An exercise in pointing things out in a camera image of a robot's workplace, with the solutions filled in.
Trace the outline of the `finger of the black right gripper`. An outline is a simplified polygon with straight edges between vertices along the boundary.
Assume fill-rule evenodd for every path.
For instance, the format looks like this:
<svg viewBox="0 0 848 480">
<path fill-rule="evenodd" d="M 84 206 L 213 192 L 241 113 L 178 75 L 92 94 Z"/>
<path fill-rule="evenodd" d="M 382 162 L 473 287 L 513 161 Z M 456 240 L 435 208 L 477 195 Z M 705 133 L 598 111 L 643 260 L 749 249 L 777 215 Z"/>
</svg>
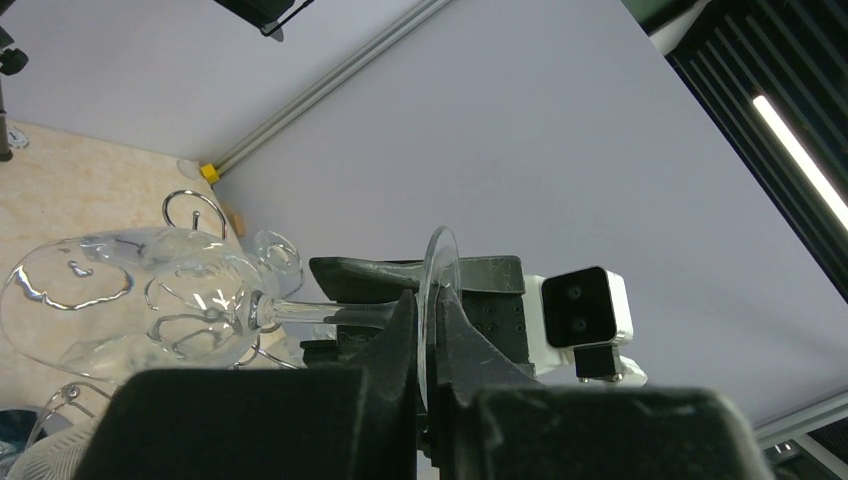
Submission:
<svg viewBox="0 0 848 480">
<path fill-rule="evenodd" d="M 343 304 L 397 302 L 405 290 L 418 292 L 424 262 L 377 261 L 349 257 L 313 257 L 309 269 L 322 292 Z"/>
</svg>

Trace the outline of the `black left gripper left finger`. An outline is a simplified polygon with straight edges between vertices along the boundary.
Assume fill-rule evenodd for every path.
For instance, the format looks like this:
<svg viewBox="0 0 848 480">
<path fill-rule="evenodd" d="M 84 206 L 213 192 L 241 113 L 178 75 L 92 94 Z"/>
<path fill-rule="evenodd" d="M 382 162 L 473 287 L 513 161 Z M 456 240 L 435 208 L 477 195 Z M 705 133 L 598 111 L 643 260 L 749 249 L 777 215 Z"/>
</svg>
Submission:
<svg viewBox="0 0 848 480">
<path fill-rule="evenodd" d="M 412 479 L 413 293 L 347 363 L 153 370 L 111 401 L 79 479 Z"/>
</svg>

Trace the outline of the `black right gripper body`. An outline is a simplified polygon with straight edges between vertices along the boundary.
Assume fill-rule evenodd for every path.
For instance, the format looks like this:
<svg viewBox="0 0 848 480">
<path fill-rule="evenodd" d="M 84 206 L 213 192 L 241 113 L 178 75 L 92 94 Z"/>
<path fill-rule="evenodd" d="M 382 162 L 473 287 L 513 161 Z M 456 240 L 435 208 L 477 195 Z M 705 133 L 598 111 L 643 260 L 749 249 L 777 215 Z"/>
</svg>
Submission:
<svg viewBox="0 0 848 480">
<path fill-rule="evenodd" d="M 529 362 L 522 295 L 525 285 L 518 257 L 483 256 L 460 260 L 461 301 L 471 324 L 524 373 L 534 376 Z M 379 330 L 327 325 L 314 340 L 303 340 L 303 362 L 310 366 L 347 361 Z"/>
</svg>

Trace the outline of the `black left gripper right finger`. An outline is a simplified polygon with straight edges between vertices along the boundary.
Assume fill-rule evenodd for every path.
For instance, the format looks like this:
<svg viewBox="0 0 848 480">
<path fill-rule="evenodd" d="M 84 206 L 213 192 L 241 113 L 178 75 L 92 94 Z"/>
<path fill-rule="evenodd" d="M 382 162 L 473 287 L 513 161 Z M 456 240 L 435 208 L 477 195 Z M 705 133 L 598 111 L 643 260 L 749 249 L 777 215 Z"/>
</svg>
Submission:
<svg viewBox="0 0 848 480">
<path fill-rule="evenodd" d="M 769 479 L 751 427 L 693 388 L 546 386 L 468 320 L 450 287 L 427 313 L 430 458 L 444 479 Z"/>
</svg>

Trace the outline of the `clear wine glass back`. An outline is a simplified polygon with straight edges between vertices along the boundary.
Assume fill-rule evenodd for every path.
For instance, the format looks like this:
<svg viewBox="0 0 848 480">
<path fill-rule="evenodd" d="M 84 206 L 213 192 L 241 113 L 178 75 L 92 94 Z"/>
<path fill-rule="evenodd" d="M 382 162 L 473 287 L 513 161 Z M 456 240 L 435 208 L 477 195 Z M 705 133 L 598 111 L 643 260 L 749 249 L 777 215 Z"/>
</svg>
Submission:
<svg viewBox="0 0 848 480">
<path fill-rule="evenodd" d="M 290 300 L 270 270 L 211 234 L 174 227 L 100 232 L 43 244 L 11 270 L 1 329 L 30 359 L 121 384 L 158 369 L 229 369 L 268 328 L 383 328 L 381 303 Z"/>
</svg>

